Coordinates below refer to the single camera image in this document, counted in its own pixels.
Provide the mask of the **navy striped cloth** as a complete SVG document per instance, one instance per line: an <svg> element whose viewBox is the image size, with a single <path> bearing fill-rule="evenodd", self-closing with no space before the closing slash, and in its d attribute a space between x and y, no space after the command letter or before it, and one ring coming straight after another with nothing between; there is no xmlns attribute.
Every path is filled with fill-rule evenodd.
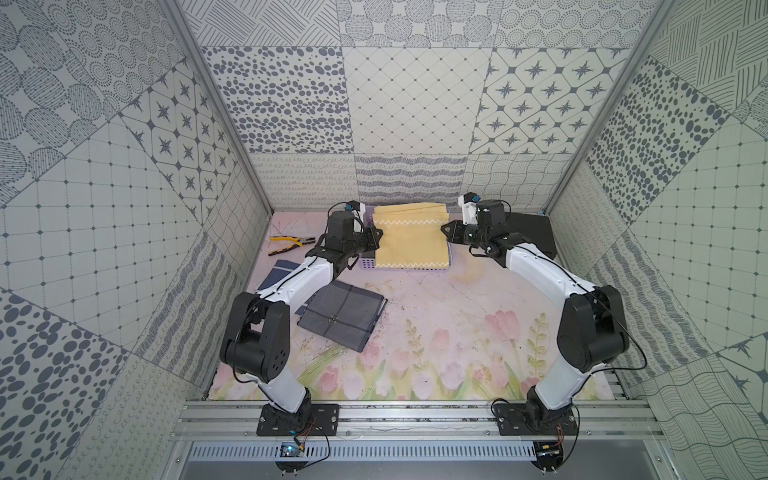
<svg viewBox="0 0 768 480"><path fill-rule="evenodd" d="M277 260L264 280L256 288L257 291L269 288L293 272L299 266L298 263L288 260Z"/></svg>

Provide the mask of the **dark grey plaid pillowcase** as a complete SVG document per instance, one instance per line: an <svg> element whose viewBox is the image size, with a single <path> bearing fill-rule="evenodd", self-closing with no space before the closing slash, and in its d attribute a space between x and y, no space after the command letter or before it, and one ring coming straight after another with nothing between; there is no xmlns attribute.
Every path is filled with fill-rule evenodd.
<svg viewBox="0 0 768 480"><path fill-rule="evenodd" d="M379 293L334 280L298 309L298 326L362 353L386 305Z"/></svg>

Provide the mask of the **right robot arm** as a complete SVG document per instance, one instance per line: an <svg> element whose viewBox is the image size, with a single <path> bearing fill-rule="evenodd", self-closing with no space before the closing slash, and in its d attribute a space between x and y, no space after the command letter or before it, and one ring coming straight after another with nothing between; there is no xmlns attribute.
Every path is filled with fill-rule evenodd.
<svg viewBox="0 0 768 480"><path fill-rule="evenodd" d="M461 220L440 230L449 242L479 249L482 256L524 277L561 308L558 356L526 394L524 418L536 429L568 418L574 396L587 380L630 346L621 294L612 286L577 278L519 233L496 233Z"/></svg>

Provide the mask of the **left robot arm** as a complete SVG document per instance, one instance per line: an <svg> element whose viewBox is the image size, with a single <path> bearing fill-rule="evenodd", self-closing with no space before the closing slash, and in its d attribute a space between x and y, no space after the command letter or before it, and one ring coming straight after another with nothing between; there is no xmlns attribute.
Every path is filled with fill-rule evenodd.
<svg viewBox="0 0 768 480"><path fill-rule="evenodd" d="M269 406L301 427L308 422L311 394L287 366L292 314L321 288L352 266L349 260L380 247L384 232L355 230L346 221L329 226L305 260L284 279L233 301L219 357L240 383L255 383Z"/></svg>

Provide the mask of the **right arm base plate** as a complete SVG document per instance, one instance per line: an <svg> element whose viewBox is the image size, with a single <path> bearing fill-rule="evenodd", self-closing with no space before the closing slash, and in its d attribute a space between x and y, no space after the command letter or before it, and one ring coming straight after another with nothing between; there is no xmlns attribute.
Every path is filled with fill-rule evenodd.
<svg viewBox="0 0 768 480"><path fill-rule="evenodd" d="M571 407L547 410L538 404L500 400L490 407L501 436L575 436L579 431Z"/></svg>

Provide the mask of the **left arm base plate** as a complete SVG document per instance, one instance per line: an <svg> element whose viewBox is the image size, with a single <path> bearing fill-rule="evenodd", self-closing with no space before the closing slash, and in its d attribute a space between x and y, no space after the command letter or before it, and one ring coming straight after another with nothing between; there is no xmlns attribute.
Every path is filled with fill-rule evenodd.
<svg viewBox="0 0 768 480"><path fill-rule="evenodd" d="M338 429L340 405L305 403L296 413L272 405L261 409L257 425L259 437L293 437L311 429L311 436L335 436Z"/></svg>

